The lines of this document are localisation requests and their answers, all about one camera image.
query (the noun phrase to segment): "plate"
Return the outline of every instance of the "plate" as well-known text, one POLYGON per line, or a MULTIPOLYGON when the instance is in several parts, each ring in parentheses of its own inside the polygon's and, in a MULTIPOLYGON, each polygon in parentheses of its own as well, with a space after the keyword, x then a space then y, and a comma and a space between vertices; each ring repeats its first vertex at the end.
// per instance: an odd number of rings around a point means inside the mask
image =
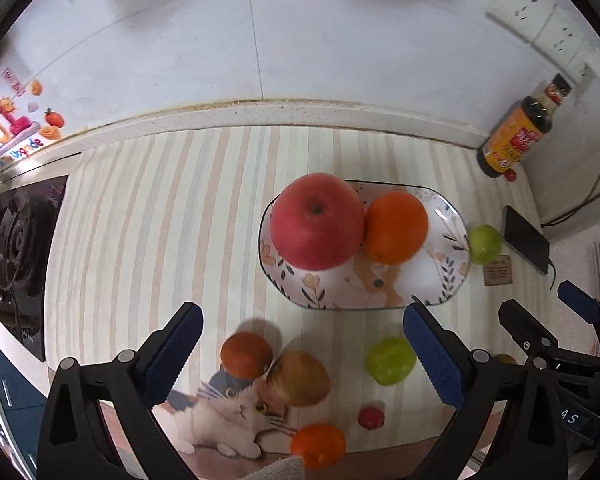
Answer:
POLYGON ((429 232, 420 250, 399 266, 372 262, 362 248, 340 266, 304 270, 289 265, 271 241, 269 221, 276 199, 267 205, 259 233, 260 267, 293 303, 325 310, 404 308, 414 299, 426 305, 450 300, 469 273, 469 240, 460 213, 440 193, 427 187, 359 180, 346 181, 368 206, 386 193, 403 190, 427 211, 429 232))

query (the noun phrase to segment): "black glass cooktop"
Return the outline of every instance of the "black glass cooktop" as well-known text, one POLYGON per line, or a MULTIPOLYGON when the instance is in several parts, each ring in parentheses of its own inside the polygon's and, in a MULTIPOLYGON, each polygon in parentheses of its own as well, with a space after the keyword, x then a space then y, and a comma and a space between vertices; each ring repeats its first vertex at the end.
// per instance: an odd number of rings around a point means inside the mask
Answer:
POLYGON ((0 322, 41 361, 46 264, 66 179, 0 193, 0 322))

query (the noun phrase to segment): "cabinet door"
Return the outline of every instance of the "cabinet door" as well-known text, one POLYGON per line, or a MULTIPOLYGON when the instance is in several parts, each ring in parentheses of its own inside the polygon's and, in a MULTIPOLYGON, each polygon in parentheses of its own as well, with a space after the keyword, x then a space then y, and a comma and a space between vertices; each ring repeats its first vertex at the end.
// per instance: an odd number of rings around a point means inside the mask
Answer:
POLYGON ((4 412, 11 434, 16 441, 16 446, 18 446, 30 471, 34 474, 37 469, 38 441, 44 413, 44 406, 33 406, 4 412))
POLYGON ((0 402, 3 410, 42 406, 46 398, 0 350, 0 402))

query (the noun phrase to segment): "blue gripper pad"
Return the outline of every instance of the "blue gripper pad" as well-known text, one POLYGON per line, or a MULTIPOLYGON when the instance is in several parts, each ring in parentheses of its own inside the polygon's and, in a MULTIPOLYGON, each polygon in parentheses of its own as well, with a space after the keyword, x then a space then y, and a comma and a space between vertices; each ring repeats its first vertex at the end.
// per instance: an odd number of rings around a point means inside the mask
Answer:
POLYGON ((464 402, 462 372, 433 330, 412 306, 404 310, 402 329, 440 400, 449 406, 460 408, 464 402))
POLYGON ((195 303, 184 303, 164 329, 149 336, 145 345, 150 343, 154 335, 157 338, 162 334, 167 335, 160 341, 160 348, 144 374, 142 402, 146 407, 150 408, 166 400, 184 363, 202 335, 202 326, 202 309, 195 303))
POLYGON ((587 323, 600 322, 600 302, 570 281, 564 281, 558 286, 558 298, 587 323))

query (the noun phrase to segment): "brown tag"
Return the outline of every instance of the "brown tag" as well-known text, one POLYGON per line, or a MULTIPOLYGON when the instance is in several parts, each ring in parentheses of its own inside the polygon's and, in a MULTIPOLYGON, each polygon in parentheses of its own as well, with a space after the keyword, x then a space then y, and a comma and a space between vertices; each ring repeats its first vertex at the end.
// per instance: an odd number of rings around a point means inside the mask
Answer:
POLYGON ((484 273, 484 286, 513 283, 511 257, 508 254, 501 254, 490 264, 482 266, 482 272, 484 273))

